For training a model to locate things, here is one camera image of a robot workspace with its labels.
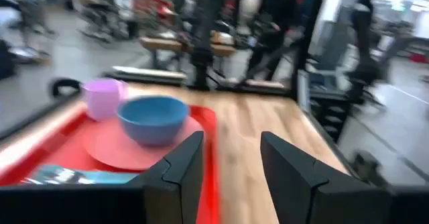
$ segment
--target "floor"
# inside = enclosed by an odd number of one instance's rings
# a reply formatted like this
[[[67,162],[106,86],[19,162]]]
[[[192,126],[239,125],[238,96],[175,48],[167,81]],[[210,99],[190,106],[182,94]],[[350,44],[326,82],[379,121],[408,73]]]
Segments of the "floor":
[[[34,38],[34,45],[51,53],[50,64],[20,66],[16,77],[0,82],[0,131],[26,118],[52,101],[49,82],[56,77],[86,81],[110,70],[112,66],[149,67],[149,52],[137,42],[120,42],[101,46],[77,32],[83,26],[72,13],[53,11],[49,14],[52,28],[58,32],[54,40]],[[5,38],[19,44],[15,32]],[[160,58],[167,58],[168,52]],[[238,52],[225,64],[227,76],[240,76],[249,53]],[[192,70],[191,65],[184,66]],[[289,74],[290,65],[280,66],[277,78]],[[343,154],[351,159],[358,149],[370,151],[381,162],[382,175],[392,184],[421,185],[429,181],[429,89],[418,81],[427,67],[403,59],[393,63],[392,86],[380,86],[377,96],[387,105],[386,112],[366,107],[363,113],[350,118],[339,142]]]

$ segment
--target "red tray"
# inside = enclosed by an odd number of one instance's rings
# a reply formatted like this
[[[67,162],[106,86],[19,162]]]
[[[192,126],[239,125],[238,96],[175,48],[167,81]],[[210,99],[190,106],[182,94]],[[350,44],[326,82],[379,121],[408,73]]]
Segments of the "red tray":
[[[220,196],[217,166],[216,114],[204,107],[190,106],[190,109],[191,117],[197,120],[204,129],[206,140],[204,145],[204,178],[202,181],[197,223],[219,224]],[[82,111],[70,119],[70,121],[65,122],[56,133],[53,133],[46,140],[39,143],[15,164],[0,172],[0,186],[18,184],[42,164],[57,164],[65,168],[80,170],[124,172],[124,170],[94,161],[93,157],[84,149],[83,144],[68,141],[68,139],[78,134],[78,130],[85,127],[85,123],[89,121],[92,120],[86,116],[85,111]]]

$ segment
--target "blue booklet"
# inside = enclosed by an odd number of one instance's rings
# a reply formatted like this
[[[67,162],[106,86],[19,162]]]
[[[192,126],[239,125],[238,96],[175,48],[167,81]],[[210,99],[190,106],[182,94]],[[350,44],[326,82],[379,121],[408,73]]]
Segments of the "blue booklet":
[[[116,173],[105,171],[84,171],[63,168],[55,165],[44,165],[38,168],[31,177],[21,181],[22,184],[124,184],[138,174]]]

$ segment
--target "wooden table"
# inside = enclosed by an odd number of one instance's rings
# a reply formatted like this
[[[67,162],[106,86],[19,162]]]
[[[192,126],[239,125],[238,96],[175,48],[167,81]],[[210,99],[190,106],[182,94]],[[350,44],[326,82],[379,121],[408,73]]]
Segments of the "wooden table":
[[[272,131],[315,158],[347,173],[296,103],[287,98],[201,93],[176,87],[130,84],[128,95],[170,95],[216,112],[219,127],[221,220],[224,224],[278,223],[259,151],[262,131]],[[61,123],[84,108],[77,99],[1,144],[0,170],[14,163]]]
[[[140,44],[147,49],[151,50],[171,50],[174,52],[181,51],[181,44],[177,40],[164,40],[142,37]],[[213,54],[216,56],[228,57],[235,53],[234,46],[226,46],[220,44],[212,44]]]

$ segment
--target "pink cup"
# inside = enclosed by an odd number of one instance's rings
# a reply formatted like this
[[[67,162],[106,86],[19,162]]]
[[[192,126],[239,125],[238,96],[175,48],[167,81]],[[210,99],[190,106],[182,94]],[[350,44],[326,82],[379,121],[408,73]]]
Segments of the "pink cup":
[[[126,83],[109,78],[100,78],[83,84],[88,116],[102,121],[116,116],[117,108],[125,99]]]

